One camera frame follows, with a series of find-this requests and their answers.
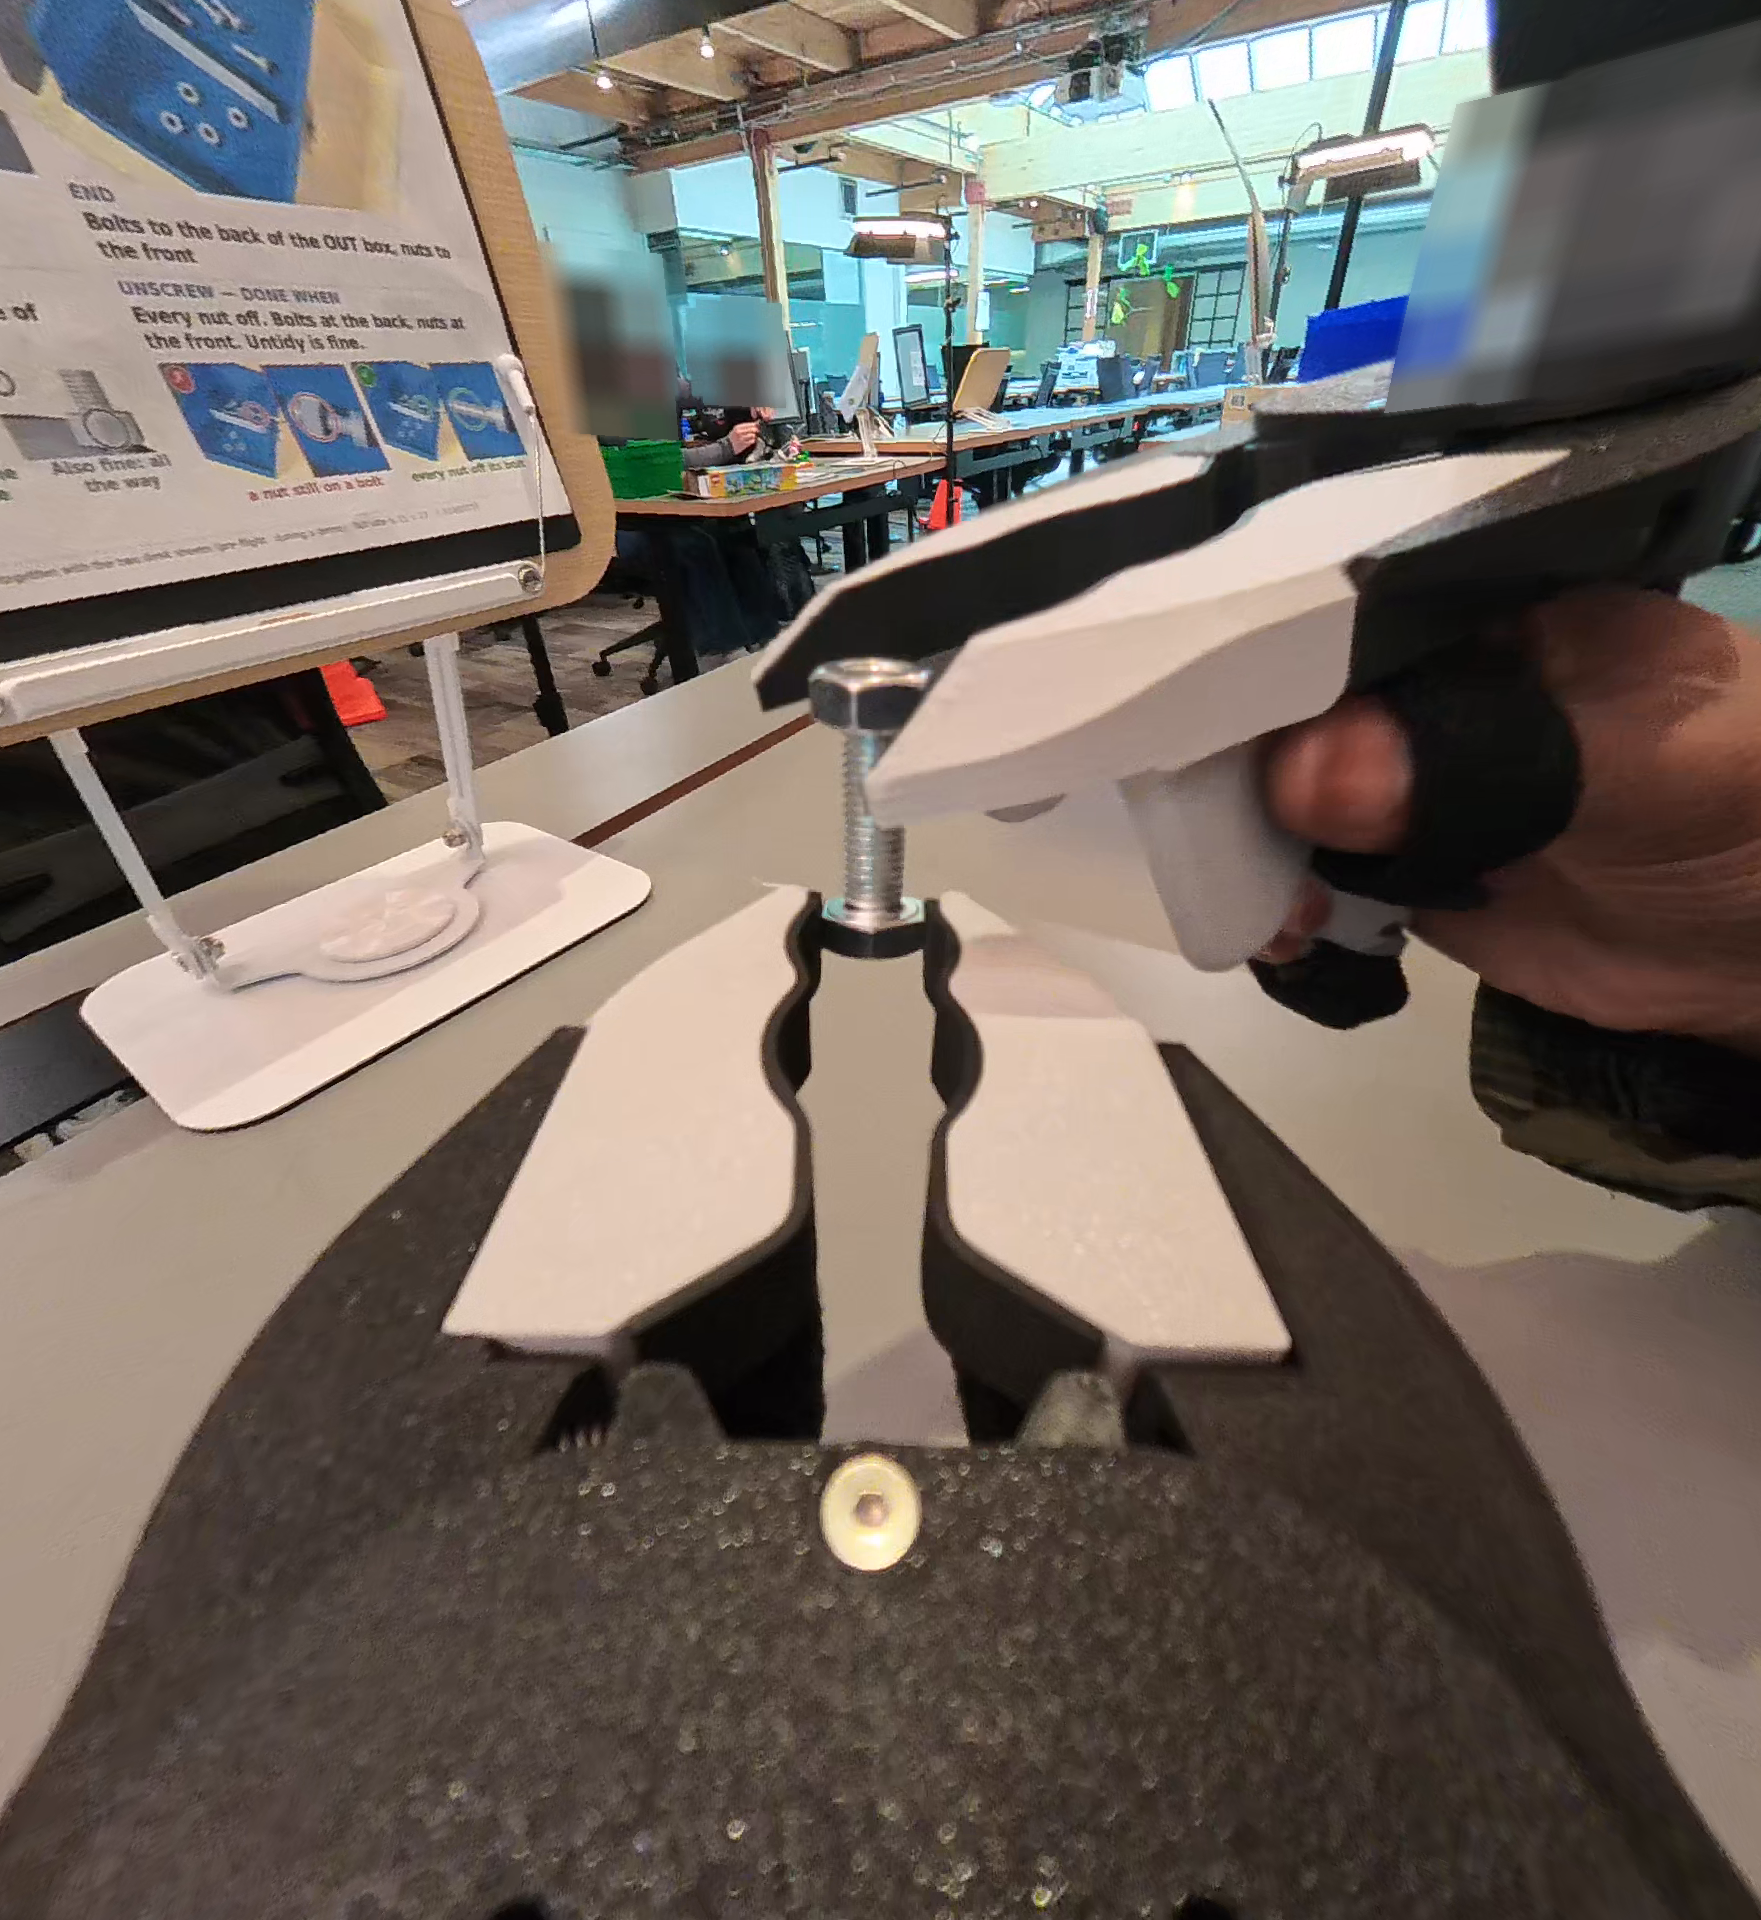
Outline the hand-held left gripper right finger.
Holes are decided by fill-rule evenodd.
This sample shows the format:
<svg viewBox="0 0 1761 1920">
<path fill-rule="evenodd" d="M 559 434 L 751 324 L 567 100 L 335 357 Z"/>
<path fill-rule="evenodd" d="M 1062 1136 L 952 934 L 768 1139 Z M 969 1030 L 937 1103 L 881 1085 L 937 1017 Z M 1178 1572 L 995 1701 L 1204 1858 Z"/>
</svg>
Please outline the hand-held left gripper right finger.
<svg viewBox="0 0 1761 1920">
<path fill-rule="evenodd" d="M 952 1363 L 1284 1363 L 1292 1334 L 1150 1033 L 960 891 L 928 907 L 923 959 L 923 1302 Z"/>
</svg>

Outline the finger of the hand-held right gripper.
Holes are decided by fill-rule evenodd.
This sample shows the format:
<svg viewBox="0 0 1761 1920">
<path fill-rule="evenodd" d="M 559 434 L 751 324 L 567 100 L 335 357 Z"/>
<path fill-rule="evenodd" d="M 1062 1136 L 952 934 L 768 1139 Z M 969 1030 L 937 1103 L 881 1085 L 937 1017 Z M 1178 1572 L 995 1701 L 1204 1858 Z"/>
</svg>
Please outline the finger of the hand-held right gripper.
<svg viewBox="0 0 1761 1920">
<path fill-rule="evenodd" d="M 1352 564 L 1562 459 L 1479 452 L 1322 478 L 979 633 L 878 759 L 868 810 L 903 830 L 1113 787 L 1184 960 L 1240 966 L 1284 927 L 1307 864 L 1270 815 L 1257 746 L 1347 689 Z"/>
<path fill-rule="evenodd" d="M 764 710 L 807 700 L 843 659 L 938 659 L 974 635 L 1051 612 L 1223 528 L 1221 477 L 1203 453 L 1136 455 L 998 505 L 822 591 L 752 672 Z"/>
</svg>

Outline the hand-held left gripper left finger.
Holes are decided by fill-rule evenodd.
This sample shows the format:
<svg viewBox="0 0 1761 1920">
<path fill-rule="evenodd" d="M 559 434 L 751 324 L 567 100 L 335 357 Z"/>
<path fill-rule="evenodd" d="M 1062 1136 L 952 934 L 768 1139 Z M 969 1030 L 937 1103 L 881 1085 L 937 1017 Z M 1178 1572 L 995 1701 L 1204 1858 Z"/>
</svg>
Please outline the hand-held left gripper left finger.
<svg viewBox="0 0 1761 1920">
<path fill-rule="evenodd" d="M 770 885 L 594 1014 L 441 1319 L 448 1337 L 607 1360 L 809 1222 L 812 1139 L 781 1038 L 806 1023 L 818 899 Z"/>
</svg>

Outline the steel hex nut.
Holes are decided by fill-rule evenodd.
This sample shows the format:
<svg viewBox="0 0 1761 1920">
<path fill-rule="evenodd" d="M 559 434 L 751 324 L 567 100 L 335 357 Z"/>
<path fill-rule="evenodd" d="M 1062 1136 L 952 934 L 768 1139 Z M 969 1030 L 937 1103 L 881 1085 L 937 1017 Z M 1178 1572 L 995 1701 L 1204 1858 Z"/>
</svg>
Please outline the steel hex nut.
<svg viewBox="0 0 1761 1920">
<path fill-rule="evenodd" d="M 815 720 L 835 732 L 893 736 L 911 722 L 935 677 L 925 661 L 834 659 L 809 672 L 807 702 Z"/>
</svg>

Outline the steel hex bolt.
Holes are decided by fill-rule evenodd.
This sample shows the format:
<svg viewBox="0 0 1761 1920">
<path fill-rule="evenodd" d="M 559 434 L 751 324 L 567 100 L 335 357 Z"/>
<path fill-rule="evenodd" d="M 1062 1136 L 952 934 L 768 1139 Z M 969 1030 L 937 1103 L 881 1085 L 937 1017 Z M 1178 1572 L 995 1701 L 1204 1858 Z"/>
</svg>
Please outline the steel hex bolt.
<svg viewBox="0 0 1761 1920">
<path fill-rule="evenodd" d="M 889 744 L 889 732 L 842 736 L 842 891 L 822 902 L 822 941 L 842 957 L 897 959 L 925 939 L 925 902 L 905 885 L 908 836 L 868 804 L 868 775 Z"/>
</svg>

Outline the person's right hand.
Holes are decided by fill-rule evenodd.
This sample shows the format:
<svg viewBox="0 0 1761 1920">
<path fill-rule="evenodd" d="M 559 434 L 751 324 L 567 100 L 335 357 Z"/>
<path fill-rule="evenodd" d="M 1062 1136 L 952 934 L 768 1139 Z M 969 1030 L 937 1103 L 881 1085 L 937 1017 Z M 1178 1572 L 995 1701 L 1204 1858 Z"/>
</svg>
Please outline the person's right hand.
<svg viewBox="0 0 1761 1920">
<path fill-rule="evenodd" d="M 1761 635 L 1589 589 L 1513 637 L 1574 726 L 1584 797 L 1482 903 L 1418 914 L 1415 936 L 1552 1014 L 1761 1060 Z"/>
</svg>

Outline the instruction sheet on white stand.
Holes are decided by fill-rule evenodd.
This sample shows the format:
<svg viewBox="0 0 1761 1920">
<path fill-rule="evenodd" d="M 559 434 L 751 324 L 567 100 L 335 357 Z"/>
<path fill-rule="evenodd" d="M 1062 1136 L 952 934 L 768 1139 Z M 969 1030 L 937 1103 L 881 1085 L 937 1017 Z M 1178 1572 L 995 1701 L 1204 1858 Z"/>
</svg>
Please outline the instruction sheet on white stand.
<svg viewBox="0 0 1761 1920">
<path fill-rule="evenodd" d="M 93 987 L 76 1019 L 178 1126 L 201 1133 L 277 1116 L 631 914 L 650 880 L 545 830 L 489 823 L 474 792 L 458 637 L 592 589 L 611 554 L 614 500 L 585 432 L 578 356 L 478 50 L 452 4 L 407 4 L 427 43 L 517 350 L 527 403 L 578 516 L 579 542 L 530 562 L 427 575 L 365 554 L 354 594 L 299 599 L 301 569 L 262 603 L 214 589 L 0 617 L 0 746 L 45 736 L 126 880 L 159 955 Z M 109 797 L 84 728 L 387 644 L 424 644 L 447 769 L 441 828 L 409 852 L 218 932 L 190 932 Z"/>
</svg>

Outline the wooden top office desk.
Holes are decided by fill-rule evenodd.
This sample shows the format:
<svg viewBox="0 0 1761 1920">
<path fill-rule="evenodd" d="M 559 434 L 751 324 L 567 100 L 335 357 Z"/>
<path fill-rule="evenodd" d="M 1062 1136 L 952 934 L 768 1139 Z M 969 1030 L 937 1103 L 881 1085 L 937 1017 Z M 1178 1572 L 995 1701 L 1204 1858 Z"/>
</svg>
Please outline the wooden top office desk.
<svg viewBox="0 0 1761 1920">
<path fill-rule="evenodd" d="M 892 516 L 911 512 L 940 477 L 943 462 L 928 455 L 827 462 L 803 469 L 792 490 L 620 499 L 614 572 L 626 588 L 646 588 L 657 613 L 650 628 L 609 653 L 642 644 L 653 647 L 639 682 L 647 698 L 666 683 L 687 683 L 700 673 L 707 653 L 683 557 L 712 550 L 727 564 L 748 545 L 767 557 L 779 547 L 840 535 L 840 570 L 853 572 L 887 557 Z"/>
</svg>

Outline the tall blue storage crate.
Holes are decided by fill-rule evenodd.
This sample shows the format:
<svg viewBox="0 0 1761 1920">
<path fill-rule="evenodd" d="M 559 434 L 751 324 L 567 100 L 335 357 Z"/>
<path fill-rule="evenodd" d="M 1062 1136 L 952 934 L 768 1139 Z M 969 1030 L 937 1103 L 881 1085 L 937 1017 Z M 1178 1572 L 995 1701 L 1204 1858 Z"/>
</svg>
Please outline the tall blue storage crate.
<svg viewBox="0 0 1761 1920">
<path fill-rule="evenodd" d="M 1347 371 L 1397 362 L 1408 296 L 1329 307 L 1303 329 L 1295 377 L 1323 381 Z"/>
</svg>

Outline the printed instruction sheet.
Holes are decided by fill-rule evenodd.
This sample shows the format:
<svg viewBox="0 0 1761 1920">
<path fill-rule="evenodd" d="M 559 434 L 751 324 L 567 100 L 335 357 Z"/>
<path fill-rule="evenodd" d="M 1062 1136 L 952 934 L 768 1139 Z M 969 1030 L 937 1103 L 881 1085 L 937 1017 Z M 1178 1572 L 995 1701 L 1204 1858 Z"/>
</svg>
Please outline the printed instruction sheet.
<svg viewBox="0 0 1761 1920">
<path fill-rule="evenodd" d="M 0 4 L 0 617 L 579 542 L 407 4 Z"/>
</svg>

